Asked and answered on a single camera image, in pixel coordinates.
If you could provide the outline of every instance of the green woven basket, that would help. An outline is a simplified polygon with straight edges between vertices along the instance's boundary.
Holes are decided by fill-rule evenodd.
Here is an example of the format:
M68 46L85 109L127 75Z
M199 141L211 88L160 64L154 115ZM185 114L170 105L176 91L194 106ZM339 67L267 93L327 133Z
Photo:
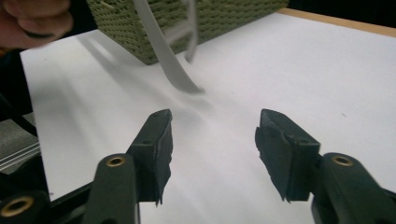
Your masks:
M145 64L158 62L132 0L88 0L100 31L129 50ZM197 0L199 43L225 34L288 5L289 0ZM180 0L148 0L165 30L186 20L186 6ZM186 49L187 38L171 47L174 53Z

